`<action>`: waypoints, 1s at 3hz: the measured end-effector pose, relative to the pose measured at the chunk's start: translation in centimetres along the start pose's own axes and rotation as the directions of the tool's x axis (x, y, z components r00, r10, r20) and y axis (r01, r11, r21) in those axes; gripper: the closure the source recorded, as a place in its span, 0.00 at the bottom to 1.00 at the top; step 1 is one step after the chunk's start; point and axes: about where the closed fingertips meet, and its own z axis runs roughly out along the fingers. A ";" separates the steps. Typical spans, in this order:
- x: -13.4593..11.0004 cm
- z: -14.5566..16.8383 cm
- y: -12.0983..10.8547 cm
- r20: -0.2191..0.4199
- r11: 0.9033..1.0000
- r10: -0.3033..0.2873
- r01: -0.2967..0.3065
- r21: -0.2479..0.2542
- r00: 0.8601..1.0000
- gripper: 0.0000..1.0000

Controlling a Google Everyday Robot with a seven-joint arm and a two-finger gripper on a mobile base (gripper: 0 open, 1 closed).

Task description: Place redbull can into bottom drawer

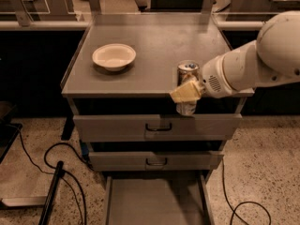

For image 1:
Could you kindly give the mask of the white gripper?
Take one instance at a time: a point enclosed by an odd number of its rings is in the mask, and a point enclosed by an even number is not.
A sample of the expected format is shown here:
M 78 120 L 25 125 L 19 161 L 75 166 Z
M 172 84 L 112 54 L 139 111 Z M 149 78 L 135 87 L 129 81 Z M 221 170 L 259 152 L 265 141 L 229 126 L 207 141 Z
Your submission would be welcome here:
M 223 55 L 217 56 L 202 67 L 202 83 L 206 94 L 212 98 L 225 98 L 234 94 L 224 75 L 223 58 Z M 170 93 L 174 103 L 197 101 L 202 95 L 203 87 L 195 80 L 184 82 Z

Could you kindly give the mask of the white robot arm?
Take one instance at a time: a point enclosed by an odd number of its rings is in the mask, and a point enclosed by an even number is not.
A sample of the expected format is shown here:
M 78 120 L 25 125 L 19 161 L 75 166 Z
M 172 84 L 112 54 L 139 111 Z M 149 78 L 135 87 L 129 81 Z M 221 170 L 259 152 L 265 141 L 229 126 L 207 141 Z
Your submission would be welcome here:
M 171 91 L 175 103 L 225 98 L 243 90 L 300 82 L 300 12 L 282 12 L 257 38 L 204 64 L 200 76 Z

